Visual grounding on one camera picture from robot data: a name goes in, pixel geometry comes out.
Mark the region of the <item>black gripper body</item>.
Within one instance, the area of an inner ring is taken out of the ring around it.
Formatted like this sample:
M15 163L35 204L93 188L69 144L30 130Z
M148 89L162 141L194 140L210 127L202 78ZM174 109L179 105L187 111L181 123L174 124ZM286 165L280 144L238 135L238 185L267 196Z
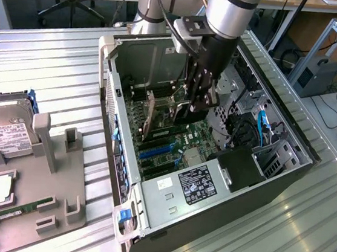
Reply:
M202 37L198 51L198 69L218 77L229 64L239 39L227 39L216 34Z

